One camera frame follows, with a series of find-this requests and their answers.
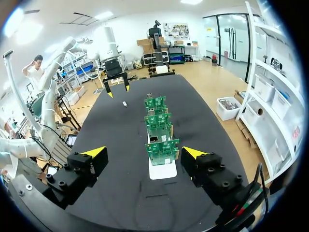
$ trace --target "white robotic arm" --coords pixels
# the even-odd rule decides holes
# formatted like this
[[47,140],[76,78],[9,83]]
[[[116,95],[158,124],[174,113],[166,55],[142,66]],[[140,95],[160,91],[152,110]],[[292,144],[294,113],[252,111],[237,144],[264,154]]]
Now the white robotic arm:
[[[24,114],[34,127],[38,135],[37,139],[41,144],[31,138],[18,140],[0,138],[0,156],[3,155],[3,159],[0,159],[0,168],[5,165],[12,165],[16,158],[42,157],[48,160],[50,159],[50,155],[46,153],[46,149],[53,155],[53,159],[57,162],[61,164],[66,162],[66,156],[70,153],[70,148],[68,148],[55,133],[54,101],[56,82],[52,80],[52,78],[67,53],[82,51],[87,53],[89,59],[97,60],[100,58],[101,61],[119,56],[111,28],[100,28],[97,30],[95,37],[97,40],[91,44],[89,44],[89,42],[85,44],[84,41],[77,42],[74,38],[69,37],[65,40],[63,46],[53,54],[51,63],[47,66],[38,86],[38,88],[45,93],[42,101],[41,125],[34,119],[18,91],[11,65],[11,55],[13,51],[10,50],[3,55],[12,90]],[[11,162],[8,162],[8,160],[10,160],[8,159],[8,155],[11,157]]]

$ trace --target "white shelf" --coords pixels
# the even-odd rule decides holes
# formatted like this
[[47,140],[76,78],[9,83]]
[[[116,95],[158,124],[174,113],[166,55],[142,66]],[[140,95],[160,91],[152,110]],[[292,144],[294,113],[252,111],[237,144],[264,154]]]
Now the white shelf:
[[261,104],[261,106],[266,110],[266,112],[269,114],[269,116],[274,120],[275,124],[277,125],[277,127],[281,131],[281,133],[282,133],[282,135],[283,135],[283,137],[284,137],[284,139],[285,139],[285,141],[288,145],[291,156],[294,157],[295,152],[294,152],[294,146],[293,146],[293,143],[292,143],[292,135],[289,132],[289,130],[287,129],[285,123],[278,117],[276,112],[271,108],[271,105],[270,105],[269,102],[263,101],[259,96],[257,96],[257,94],[253,90],[250,90],[249,94],[251,96],[253,96]]
[[267,71],[271,72],[273,75],[275,75],[276,77],[278,77],[297,97],[297,99],[300,101],[300,103],[302,104],[303,107],[305,107],[305,101],[303,96],[301,96],[301,94],[299,93],[299,91],[292,85],[292,83],[285,77],[283,76],[280,72],[278,72],[277,70],[275,70],[273,67],[271,67],[270,65],[256,59],[255,63],[261,67],[263,67],[264,69],[266,69]]
[[266,151],[266,148],[265,148],[264,143],[263,143],[263,138],[260,136],[260,133],[256,128],[250,126],[250,124],[245,120],[243,115],[240,115],[240,119],[246,125],[247,129],[249,130],[249,132],[251,133],[251,135],[255,139],[256,144],[260,148],[260,151],[261,151],[262,156],[263,156],[265,163],[266,163],[266,167],[268,169],[269,177],[272,178],[273,177],[272,166],[271,166],[271,163],[270,163],[268,156],[267,156],[267,151]]
[[272,26],[266,25],[264,23],[254,23],[254,25],[256,27],[261,28],[267,35],[275,37],[275,38],[281,40],[282,42],[284,42],[285,44],[288,44],[286,36],[280,30],[278,30],[278,29],[276,29]]

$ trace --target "glass wall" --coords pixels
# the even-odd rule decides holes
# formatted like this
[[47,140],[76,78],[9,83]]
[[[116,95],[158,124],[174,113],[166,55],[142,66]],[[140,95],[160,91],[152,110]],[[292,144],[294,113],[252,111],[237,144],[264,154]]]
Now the glass wall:
[[[256,22],[262,23],[259,16]],[[252,30],[249,16],[243,14],[222,14],[206,17],[204,20],[206,36],[206,56],[218,56],[221,65],[235,76],[248,82],[252,65]],[[256,28],[257,58],[264,60],[267,54],[266,34]],[[257,73],[264,70],[257,67]]]
[[206,36],[206,56],[212,57],[213,54],[219,56],[219,33],[217,17],[204,18],[204,29]]
[[221,35],[221,63],[235,76],[246,79],[249,55],[249,33],[246,15],[218,17]]

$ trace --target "white container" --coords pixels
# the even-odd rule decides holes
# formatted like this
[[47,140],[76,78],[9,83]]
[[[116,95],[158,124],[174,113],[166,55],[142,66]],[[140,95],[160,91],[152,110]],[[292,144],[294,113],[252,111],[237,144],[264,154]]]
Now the white container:
[[247,103],[243,116],[249,125],[254,126],[261,119],[262,115],[259,115],[259,109],[261,109],[261,105],[257,101],[249,101]]
[[66,94],[66,98],[63,98],[64,102],[66,104],[69,104],[70,106],[75,105],[78,100],[79,100],[79,96],[78,93],[70,93],[70,94]]
[[199,61],[199,56],[195,56],[195,55],[191,55],[191,56],[192,56],[193,61]]
[[275,140],[274,145],[267,152],[267,157],[272,166],[273,173],[277,173],[281,167],[283,161],[287,157],[288,148],[287,145],[279,145],[278,140]]
[[126,65],[126,67],[127,67],[128,70],[134,69],[134,66],[133,66],[133,63],[132,63],[132,62],[128,63],[128,64]]
[[288,110],[290,109],[291,104],[277,89],[275,89],[275,91],[275,97],[272,102],[271,108],[276,112],[280,119],[283,119]]
[[[221,103],[220,99],[229,100],[232,104],[236,104],[238,106],[237,109],[227,110]],[[226,121],[232,118],[235,118],[239,112],[241,104],[234,97],[226,97],[226,98],[218,98],[217,99],[217,114],[221,118],[222,121]]]
[[254,92],[259,96],[263,101],[270,102],[272,101],[275,95],[275,88],[273,82],[268,78],[256,74]]
[[86,89],[84,86],[81,87],[81,89],[77,92],[78,96],[81,97],[86,92]]

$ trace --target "black table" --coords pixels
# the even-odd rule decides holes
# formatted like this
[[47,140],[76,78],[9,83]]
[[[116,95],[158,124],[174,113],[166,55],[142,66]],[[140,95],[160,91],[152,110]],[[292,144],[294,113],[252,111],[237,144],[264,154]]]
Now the black table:
[[87,188],[67,211],[97,224],[128,230],[196,232],[213,226],[221,209],[202,188],[194,186],[180,158],[175,178],[149,178],[143,100],[146,93],[166,96],[180,149],[187,146],[216,152],[230,170],[246,176],[231,140],[211,109],[180,75],[132,82],[129,93],[124,85],[111,89],[114,98],[100,94],[72,149],[84,152],[107,146],[109,164],[94,187]]

